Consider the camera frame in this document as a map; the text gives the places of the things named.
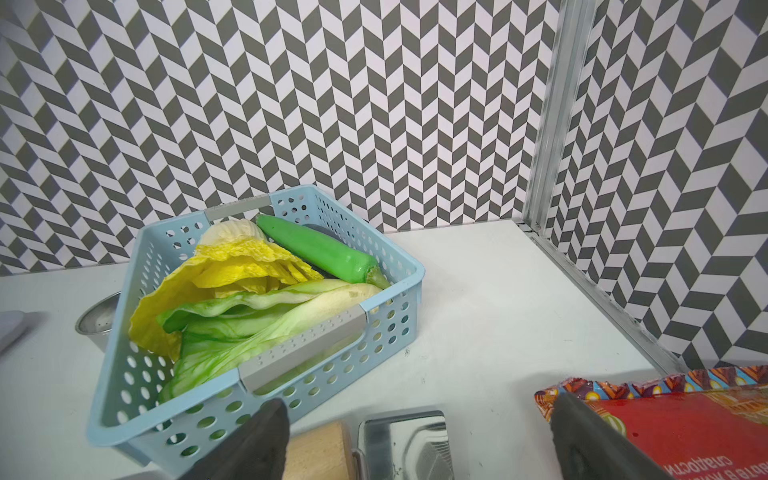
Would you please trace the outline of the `green lettuce leaves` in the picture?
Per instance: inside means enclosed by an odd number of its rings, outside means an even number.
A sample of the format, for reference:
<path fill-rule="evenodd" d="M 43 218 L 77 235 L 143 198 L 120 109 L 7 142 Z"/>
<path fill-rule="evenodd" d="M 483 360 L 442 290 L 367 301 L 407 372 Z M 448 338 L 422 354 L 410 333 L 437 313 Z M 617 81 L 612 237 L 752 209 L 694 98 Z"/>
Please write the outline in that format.
<path fill-rule="evenodd" d="M 170 401 L 381 292 L 368 283 L 324 279 L 167 310 L 157 322 L 181 335 L 181 347 L 158 401 Z"/>

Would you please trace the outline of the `wooden rolling pin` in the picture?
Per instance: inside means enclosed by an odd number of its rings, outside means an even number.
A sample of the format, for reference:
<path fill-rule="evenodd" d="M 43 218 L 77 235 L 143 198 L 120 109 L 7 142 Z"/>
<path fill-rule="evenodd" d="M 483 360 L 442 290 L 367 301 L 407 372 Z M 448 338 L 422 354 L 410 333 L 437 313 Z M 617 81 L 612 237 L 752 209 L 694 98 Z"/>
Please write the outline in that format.
<path fill-rule="evenodd" d="M 350 435 L 343 422 L 327 423 L 289 440 L 283 480 L 357 478 Z"/>

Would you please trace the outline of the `metal rectangular dough scraper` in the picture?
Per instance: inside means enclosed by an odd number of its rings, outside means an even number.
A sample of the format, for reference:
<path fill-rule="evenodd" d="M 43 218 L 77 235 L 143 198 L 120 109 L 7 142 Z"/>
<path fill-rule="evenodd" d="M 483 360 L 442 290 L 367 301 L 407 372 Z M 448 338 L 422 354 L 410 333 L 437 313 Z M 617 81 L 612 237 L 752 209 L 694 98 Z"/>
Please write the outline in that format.
<path fill-rule="evenodd" d="M 440 410 L 401 412 L 359 425 L 353 450 L 361 479 L 453 479 L 445 415 Z"/>

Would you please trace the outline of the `red snack bag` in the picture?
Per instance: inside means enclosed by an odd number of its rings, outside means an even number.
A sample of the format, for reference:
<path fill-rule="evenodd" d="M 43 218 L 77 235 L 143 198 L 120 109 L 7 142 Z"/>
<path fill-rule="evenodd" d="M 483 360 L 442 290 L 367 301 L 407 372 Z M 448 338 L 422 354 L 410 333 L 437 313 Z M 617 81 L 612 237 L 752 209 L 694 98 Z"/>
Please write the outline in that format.
<path fill-rule="evenodd" d="M 549 425 L 554 402 L 565 392 L 586 403 L 671 479 L 767 476 L 764 365 L 693 370 L 645 383 L 567 379 L 534 396 Z"/>

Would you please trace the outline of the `yellow napa cabbage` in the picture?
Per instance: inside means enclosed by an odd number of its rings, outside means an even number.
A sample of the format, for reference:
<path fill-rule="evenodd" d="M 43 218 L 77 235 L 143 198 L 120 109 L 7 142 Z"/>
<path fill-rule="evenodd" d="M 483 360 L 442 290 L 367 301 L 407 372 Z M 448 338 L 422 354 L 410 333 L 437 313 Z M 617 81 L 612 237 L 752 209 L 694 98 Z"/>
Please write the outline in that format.
<path fill-rule="evenodd" d="M 138 347 L 176 360 L 181 335 L 167 333 L 157 317 L 183 304 L 247 291 L 264 294 L 323 276 L 280 245 L 270 242 L 249 220 L 211 226 L 195 253 L 139 301 L 129 336 Z"/>

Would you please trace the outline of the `light blue perforated plastic basket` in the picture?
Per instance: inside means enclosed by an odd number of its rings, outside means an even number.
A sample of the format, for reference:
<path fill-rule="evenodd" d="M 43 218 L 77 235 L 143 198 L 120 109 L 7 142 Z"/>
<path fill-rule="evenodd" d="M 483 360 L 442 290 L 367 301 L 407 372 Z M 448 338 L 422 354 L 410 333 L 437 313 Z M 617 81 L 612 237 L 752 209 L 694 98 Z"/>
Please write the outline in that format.
<path fill-rule="evenodd" d="M 131 341 L 131 315 L 165 275 L 193 255 L 215 221 L 259 210 L 321 228 L 347 246 L 374 256 L 390 287 L 339 320 L 327 321 L 176 399 L 161 402 L 161 388 L 175 375 L 174 362 Z M 313 185 L 145 226 L 134 245 L 106 346 L 88 440 L 177 477 L 224 444 L 271 399 L 282 400 L 289 421 L 295 422 L 415 339 L 424 274 L 414 257 Z"/>

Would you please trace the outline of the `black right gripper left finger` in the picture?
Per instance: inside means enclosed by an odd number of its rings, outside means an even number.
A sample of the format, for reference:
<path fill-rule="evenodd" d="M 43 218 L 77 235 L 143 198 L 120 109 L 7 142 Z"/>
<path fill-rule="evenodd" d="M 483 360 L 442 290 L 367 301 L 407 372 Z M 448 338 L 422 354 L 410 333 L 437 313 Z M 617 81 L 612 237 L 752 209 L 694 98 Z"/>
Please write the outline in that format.
<path fill-rule="evenodd" d="M 283 477 L 290 439 L 288 409 L 272 399 L 181 479 L 277 479 Z"/>

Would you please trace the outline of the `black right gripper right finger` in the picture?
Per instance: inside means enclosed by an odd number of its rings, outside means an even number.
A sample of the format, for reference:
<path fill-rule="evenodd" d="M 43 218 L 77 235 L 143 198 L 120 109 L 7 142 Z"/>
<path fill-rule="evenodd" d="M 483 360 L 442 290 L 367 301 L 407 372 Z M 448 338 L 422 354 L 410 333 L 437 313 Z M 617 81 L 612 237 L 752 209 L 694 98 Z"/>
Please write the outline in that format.
<path fill-rule="evenodd" d="M 550 427 L 565 479 L 672 478 L 586 403 L 568 392 L 555 400 Z"/>

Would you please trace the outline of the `purple plastic tray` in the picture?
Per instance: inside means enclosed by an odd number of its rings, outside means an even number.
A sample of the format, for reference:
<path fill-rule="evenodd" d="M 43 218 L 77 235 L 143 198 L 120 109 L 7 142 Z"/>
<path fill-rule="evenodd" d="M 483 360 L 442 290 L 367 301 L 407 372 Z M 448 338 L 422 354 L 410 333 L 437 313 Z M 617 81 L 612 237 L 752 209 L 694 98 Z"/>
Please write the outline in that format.
<path fill-rule="evenodd" d="M 0 313 L 0 353 L 12 345 L 27 329 L 25 313 L 5 311 Z"/>

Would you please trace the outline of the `green pepper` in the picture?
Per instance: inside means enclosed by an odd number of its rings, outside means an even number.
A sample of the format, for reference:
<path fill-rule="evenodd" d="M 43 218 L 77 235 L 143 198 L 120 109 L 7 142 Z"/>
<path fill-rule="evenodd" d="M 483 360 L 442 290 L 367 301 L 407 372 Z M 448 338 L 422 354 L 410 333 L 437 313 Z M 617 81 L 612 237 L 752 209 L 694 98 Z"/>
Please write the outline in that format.
<path fill-rule="evenodd" d="M 259 215 L 256 224 L 277 244 L 338 279 L 367 283 L 382 290 L 391 285 L 373 256 L 331 236 L 270 215 Z"/>

